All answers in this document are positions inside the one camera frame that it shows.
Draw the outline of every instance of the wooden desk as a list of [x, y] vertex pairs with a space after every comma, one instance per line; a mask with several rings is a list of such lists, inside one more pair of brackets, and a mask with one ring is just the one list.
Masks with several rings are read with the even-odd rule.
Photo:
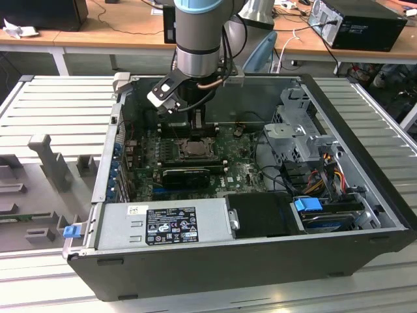
[[[79, 32], [60, 32], [56, 46], [101, 47], [101, 48], [145, 48], [170, 49], [174, 45], [164, 44], [164, 22], [161, 16], [151, 15], [151, 7], [140, 0], [122, 0], [119, 4], [106, 4], [104, 0], [87, 0], [89, 15]], [[151, 33], [155, 35], [128, 34]]]
[[[401, 5], [389, 0], [379, 0], [378, 2], [401, 12]], [[299, 5], [300, 8], [307, 10], [311, 7]], [[307, 26], [295, 16], [279, 16], [276, 18], [275, 29], [294, 29]], [[312, 60], [312, 61], [334, 61], [326, 50], [322, 40], [312, 29], [305, 29], [296, 32], [301, 40], [292, 40], [285, 48], [286, 59]], [[292, 32], [278, 32], [278, 39], [275, 48], [280, 52], [285, 42], [293, 36]], [[397, 42], [390, 52], [371, 52], [360, 50], [332, 50], [338, 61], [341, 62], [364, 62], [364, 63], [398, 63], [416, 64], [417, 63], [417, 27], [404, 27]]]
[[58, 36], [59, 31], [39, 31], [40, 36], [22, 37], [16, 39], [10, 37], [4, 31], [0, 31], [0, 45], [13, 44], [22, 46], [53, 46], [53, 40]]

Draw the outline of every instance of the desk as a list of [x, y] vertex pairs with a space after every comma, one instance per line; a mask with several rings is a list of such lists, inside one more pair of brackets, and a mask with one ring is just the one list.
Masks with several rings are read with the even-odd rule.
[[[393, 8], [398, 12], [403, 9], [401, 5], [389, 0], [378, 0], [379, 3]], [[299, 5], [307, 10], [311, 7]], [[275, 29], [294, 29], [305, 27], [304, 22], [294, 16], [276, 18]], [[312, 29], [306, 29], [296, 33], [301, 40], [292, 40], [285, 48], [284, 59], [305, 61], [331, 61], [334, 62], [326, 50], [322, 40]], [[275, 48], [280, 52], [285, 42], [293, 36], [292, 32], [279, 32]], [[394, 47], [390, 52], [372, 52], [360, 50], [332, 50], [339, 62], [362, 62], [362, 63], [390, 63], [390, 64], [416, 64], [417, 63], [417, 27], [404, 27]]]
[[[113, 28], [132, 33], [157, 33], [164, 28], [161, 16], [152, 16], [151, 7], [140, 0], [122, 0], [121, 3], [105, 4], [104, 0], [94, 0], [106, 9], [101, 15], [103, 21]], [[156, 35], [132, 35], [112, 30], [98, 21], [104, 10], [93, 0], [87, 0], [89, 16], [79, 32], [41, 31], [39, 37], [17, 40], [0, 33], [0, 50], [11, 52], [46, 52], [55, 59], [60, 75], [70, 75], [65, 62], [68, 53], [91, 53], [110, 55], [113, 68], [117, 68], [114, 55], [172, 55], [175, 48], [164, 44], [163, 33]], [[396, 10], [401, 5], [389, 0], [378, 0]], [[311, 7], [300, 5], [307, 10]], [[306, 24], [294, 16], [280, 16], [275, 29], [293, 29]], [[285, 49], [284, 59], [306, 61], [331, 61], [331, 58], [317, 34], [307, 29], [297, 33], [301, 41], [292, 40]], [[280, 52], [285, 41], [292, 36], [290, 32], [278, 33], [276, 48]], [[340, 62], [364, 63], [417, 63], [417, 27], [406, 27], [391, 52], [367, 52], [352, 50], [333, 50]]]

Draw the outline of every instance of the sticker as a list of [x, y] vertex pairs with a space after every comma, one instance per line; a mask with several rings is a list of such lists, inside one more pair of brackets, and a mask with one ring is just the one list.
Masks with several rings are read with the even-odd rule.
[[128, 215], [145, 215], [148, 208], [148, 205], [129, 205]]
[[149, 209], [146, 207], [146, 240], [149, 246], [198, 242], [195, 207]]
[[6, 223], [17, 223], [18, 220], [15, 218], [5, 218], [4, 220], [0, 220], [0, 224], [6, 224]]

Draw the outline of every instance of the red wire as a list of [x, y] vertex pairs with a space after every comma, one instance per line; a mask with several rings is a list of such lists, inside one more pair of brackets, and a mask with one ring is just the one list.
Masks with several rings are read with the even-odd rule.
[[307, 180], [307, 182], [308, 182], [308, 185], [307, 186], [310, 186], [310, 184], [311, 184], [311, 178], [313, 177], [313, 175], [314, 174], [316, 174], [316, 173], [318, 173], [318, 171], [312, 171], [312, 173], [310, 174], [310, 176], [308, 177], [308, 180]]

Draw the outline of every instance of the paper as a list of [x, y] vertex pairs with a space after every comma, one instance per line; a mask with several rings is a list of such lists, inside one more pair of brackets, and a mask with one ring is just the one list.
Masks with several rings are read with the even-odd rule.
[[163, 10], [158, 10], [157, 8], [153, 8], [151, 11], [151, 15], [164, 15]]
[[[155, 1], [151, 1], [151, 3], [153, 5], [159, 5], [159, 4], [156, 4]], [[162, 16], [162, 15], [164, 15], [164, 12], [163, 12], [162, 9], [153, 8], [151, 10], [151, 15], [161, 15]]]
[[31, 26], [20, 27], [20, 26], [16, 26], [16, 25], [9, 23], [8, 21], [6, 21], [6, 19], [4, 19], [4, 21], [5, 21], [5, 26], [3, 27], [3, 31], [5, 31], [11, 37], [20, 39], [21, 37], [30, 37], [30, 36], [39, 35], [39, 33], [36, 31], [34, 27], [31, 27]]

